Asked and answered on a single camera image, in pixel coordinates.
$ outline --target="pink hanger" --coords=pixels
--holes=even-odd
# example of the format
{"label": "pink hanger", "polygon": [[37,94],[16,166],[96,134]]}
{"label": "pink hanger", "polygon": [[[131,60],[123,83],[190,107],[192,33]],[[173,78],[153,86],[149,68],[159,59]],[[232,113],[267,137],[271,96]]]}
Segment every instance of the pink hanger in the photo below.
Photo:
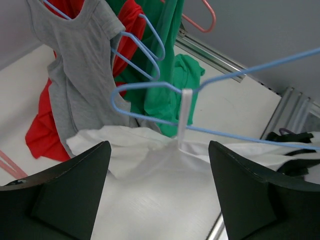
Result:
{"label": "pink hanger", "polygon": [[199,29],[201,32],[203,33],[209,33],[212,31],[212,29],[214,29],[215,25],[216,25],[216,14],[215,11],[212,9],[212,7],[210,6],[210,4],[207,2],[207,0],[202,0],[202,2],[204,3],[204,5],[207,7],[207,9],[210,11],[211,16],[212,16],[212,23],[211,26],[208,29],[204,29],[201,26],[199,26],[197,23],[195,23],[194,21],[192,21],[189,17],[187,17],[186,15],[182,14],[182,17],[187,20],[189,23],[191,23],[193,26],[195,26],[197,29]]}
{"label": "pink hanger", "polygon": [[14,163],[3,151],[0,150],[0,158],[4,161],[0,160],[0,168],[5,170],[8,174],[13,176],[15,179],[23,179],[28,175],[20,168],[18,165]]}

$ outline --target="green shirt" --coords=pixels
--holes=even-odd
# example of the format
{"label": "green shirt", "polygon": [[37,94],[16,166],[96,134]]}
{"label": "green shirt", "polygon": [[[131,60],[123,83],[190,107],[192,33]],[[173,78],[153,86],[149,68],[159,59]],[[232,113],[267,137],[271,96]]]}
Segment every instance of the green shirt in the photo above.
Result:
{"label": "green shirt", "polygon": [[[118,14],[125,0],[106,0],[112,10]],[[187,55],[175,57],[174,45],[178,35],[184,0],[135,0],[145,15],[148,17],[155,30],[159,34],[164,47],[165,58],[158,61],[160,78],[173,86],[183,88],[196,88],[200,84],[200,77],[205,73],[197,61]],[[142,42],[158,57],[162,50],[154,34],[147,26],[145,28]],[[156,71],[146,55],[138,48],[131,61],[151,76],[156,76]],[[115,79],[116,82],[139,83],[149,80],[134,68],[128,65],[126,69]],[[162,120],[177,123],[181,96],[164,87],[148,89],[128,90],[125,100],[131,102],[131,112],[143,114]],[[192,116],[196,105],[197,96],[192,100],[188,124],[192,124]],[[161,132],[172,137],[177,134],[177,127],[166,124],[158,124]]]}

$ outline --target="clothes hanger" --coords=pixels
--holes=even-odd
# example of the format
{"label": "clothes hanger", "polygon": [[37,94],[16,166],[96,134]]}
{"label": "clothes hanger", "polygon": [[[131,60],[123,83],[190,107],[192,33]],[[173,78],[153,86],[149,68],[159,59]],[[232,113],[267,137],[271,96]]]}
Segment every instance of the clothes hanger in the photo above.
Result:
{"label": "clothes hanger", "polygon": [[[53,4],[51,4],[48,0],[43,0],[43,3],[48,5],[51,9],[55,10],[57,13],[59,13],[61,16],[63,16],[65,19],[67,20],[72,20],[71,17],[69,17],[68,15],[66,15],[64,12],[62,12],[61,10],[59,10],[58,8],[56,8]],[[132,41],[141,49],[141,51],[146,55],[146,57],[151,61],[152,65],[154,66],[155,70],[156,70],[156,76],[152,77],[150,74],[146,73],[145,71],[143,71],[140,67],[138,67],[137,65],[135,65],[133,62],[131,62],[129,59],[127,59],[125,56],[123,56],[121,53],[119,53],[118,51],[116,51],[115,49],[111,48],[111,52],[113,52],[114,54],[116,54],[119,58],[121,58],[122,60],[124,60],[127,64],[129,64],[131,67],[133,67],[134,69],[136,69],[139,73],[141,73],[142,75],[144,75],[146,78],[148,78],[151,81],[157,81],[160,78],[160,69],[158,64],[156,63],[156,61],[161,61],[165,58],[166,55],[166,51],[165,51],[165,46],[163,44],[163,42],[161,41],[157,31],[155,30],[155,28],[152,26],[151,22],[149,21],[149,19],[143,15],[143,14],[139,14],[139,17],[145,19],[147,25],[150,27],[152,33],[155,35],[155,38],[157,39],[157,41],[160,44],[160,47],[162,49],[162,54],[161,57],[156,56],[150,49],[148,49],[135,35],[133,35],[130,32],[126,32],[126,31],[122,31],[120,32],[120,35],[123,37],[128,37],[130,39],[132,39]]]}
{"label": "clothes hanger", "polygon": [[210,25],[210,27],[208,29],[204,29],[201,26],[199,26],[197,23],[195,23],[193,20],[191,20],[189,17],[187,17],[186,15],[182,14],[182,17],[187,20],[189,23],[191,23],[193,26],[195,26],[197,29],[199,29],[200,32],[203,33],[209,33],[212,31],[212,29],[214,29],[216,22],[217,22],[217,18],[216,18],[216,13],[215,11],[212,9],[212,7],[210,6],[210,4],[207,2],[207,0],[202,0],[202,2],[204,3],[204,5],[206,6],[206,8],[210,11],[210,14],[212,16],[212,23]]}
{"label": "clothes hanger", "polygon": [[14,163],[3,151],[0,150],[0,168],[5,170],[8,174],[13,176],[15,179],[23,179],[28,175]]}
{"label": "clothes hanger", "polygon": [[[236,76],[239,75],[244,75],[244,74],[250,74],[253,72],[258,72],[261,70],[265,70],[265,69],[269,69],[272,67],[276,67],[282,64],[286,64],[286,63],[290,63],[296,60],[300,60],[306,57],[310,57],[316,54],[320,53],[320,47],[319,48],[315,48],[312,50],[308,50],[308,51],[304,51],[304,52],[300,52],[297,53],[295,55],[291,55],[288,57],[284,57],[275,61],[271,61],[265,64],[261,64],[261,65],[257,65],[257,66],[253,66],[250,67],[248,69],[244,69],[242,71],[237,71],[237,72],[232,72],[232,73],[228,73],[225,75],[221,75],[221,76],[217,76],[217,77],[213,77],[210,78],[208,80],[206,80],[205,82],[203,82],[198,88],[196,89],[192,89],[193,94],[197,94],[198,92],[200,92],[206,85],[211,84],[211,83],[215,83],[221,80],[225,80],[225,79],[231,79],[234,78]],[[151,122],[155,122],[155,123],[159,123],[159,124],[167,124],[167,125],[171,125],[171,126],[178,126],[177,123],[173,123],[170,121],[166,121],[166,120],[162,120],[156,117],[152,117],[152,116],[145,116],[142,114],[137,114],[137,113],[133,113],[133,112],[128,112],[128,111],[124,111],[120,108],[118,108],[115,104],[115,96],[117,96],[119,94],[119,92],[122,91],[127,91],[127,90],[135,90],[135,89],[148,89],[148,88],[168,88],[174,92],[176,92],[177,94],[182,94],[182,90],[176,88],[175,86],[169,84],[168,82],[138,82],[138,83],[129,83],[129,84],[125,84],[125,85],[121,85],[116,87],[112,93],[111,93],[111,104],[112,107],[119,113],[130,116],[130,117],[134,117],[137,119],[143,119],[143,120],[147,120],[147,121],[151,121]],[[208,134],[213,134],[213,135],[218,135],[218,136],[222,136],[222,137],[227,137],[227,138],[233,138],[233,139],[239,139],[239,140],[244,140],[244,141],[248,141],[248,142],[256,142],[256,143],[261,143],[261,144],[271,144],[271,145],[276,145],[276,146],[283,146],[283,147],[290,147],[290,148],[301,148],[301,149],[309,149],[309,150],[316,150],[316,151],[320,151],[320,147],[314,147],[314,146],[309,146],[309,145],[297,145],[294,143],[283,143],[283,142],[274,142],[274,141],[268,141],[268,140],[261,140],[261,139],[256,139],[256,138],[252,138],[252,137],[247,137],[247,136],[240,136],[240,135],[236,135],[236,134],[231,134],[231,133],[226,133],[226,132],[220,132],[220,131],[212,131],[209,129],[205,129],[205,128],[201,128],[201,127],[196,127],[196,126],[192,126],[192,125],[187,125],[186,129],[189,130],[193,130],[193,131],[197,131],[197,132],[203,132],[203,133],[208,133]]]}

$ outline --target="white floor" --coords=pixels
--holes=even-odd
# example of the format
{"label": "white floor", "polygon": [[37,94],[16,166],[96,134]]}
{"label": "white floor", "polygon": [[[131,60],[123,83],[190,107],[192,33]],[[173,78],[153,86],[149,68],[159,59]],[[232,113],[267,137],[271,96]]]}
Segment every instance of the white floor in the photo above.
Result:
{"label": "white floor", "polygon": [[[178,47],[175,52],[186,54]],[[28,175],[58,164],[45,157],[34,159],[25,144],[25,134],[37,113],[39,96],[47,82],[47,65],[53,60],[53,51],[43,45],[0,71],[0,149]],[[201,81],[222,74],[199,62],[206,69]],[[241,83],[227,79],[213,83],[200,92],[193,125],[259,138],[279,101],[279,96],[249,77]],[[237,142],[194,131],[187,131],[186,139]],[[0,169],[0,185],[13,180],[11,175]]]}

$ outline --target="gray wall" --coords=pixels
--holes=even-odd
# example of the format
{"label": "gray wall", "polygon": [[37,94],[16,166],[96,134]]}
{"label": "gray wall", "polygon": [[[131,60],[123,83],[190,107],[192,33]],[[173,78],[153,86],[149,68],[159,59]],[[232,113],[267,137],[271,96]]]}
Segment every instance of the gray wall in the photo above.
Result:
{"label": "gray wall", "polygon": [[[208,0],[217,23],[211,33],[189,33],[250,67],[320,47],[319,0]],[[185,0],[184,13],[202,26],[211,17],[201,0]],[[282,92],[291,85],[320,103],[320,55],[253,75]]]}
{"label": "gray wall", "polygon": [[0,0],[0,70],[40,43],[32,36],[24,0]]}

